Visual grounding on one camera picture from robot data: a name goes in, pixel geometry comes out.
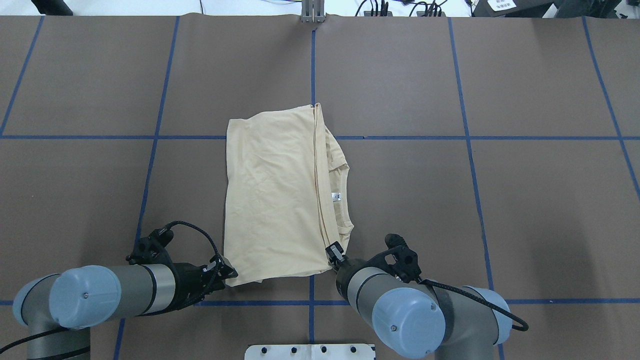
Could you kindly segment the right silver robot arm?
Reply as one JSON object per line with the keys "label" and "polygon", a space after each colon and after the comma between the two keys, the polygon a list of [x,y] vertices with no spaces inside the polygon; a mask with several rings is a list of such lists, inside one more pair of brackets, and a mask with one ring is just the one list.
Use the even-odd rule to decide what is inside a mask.
{"label": "right silver robot arm", "polygon": [[530,328],[497,292],[423,278],[418,254],[400,235],[387,234],[385,244],[385,251],[363,260],[349,258],[334,242],[327,262],[340,296],[403,358],[491,360],[513,330]]}

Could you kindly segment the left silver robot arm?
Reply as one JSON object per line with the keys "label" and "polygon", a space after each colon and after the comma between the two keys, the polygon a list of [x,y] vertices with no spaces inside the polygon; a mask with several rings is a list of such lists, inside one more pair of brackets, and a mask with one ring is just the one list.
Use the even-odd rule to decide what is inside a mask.
{"label": "left silver robot arm", "polygon": [[208,265],[171,260],[87,265],[23,285],[13,316],[29,335],[1,348],[27,344],[29,360],[89,360],[90,332],[109,321],[156,316],[196,305],[238,272],[221,255]]}

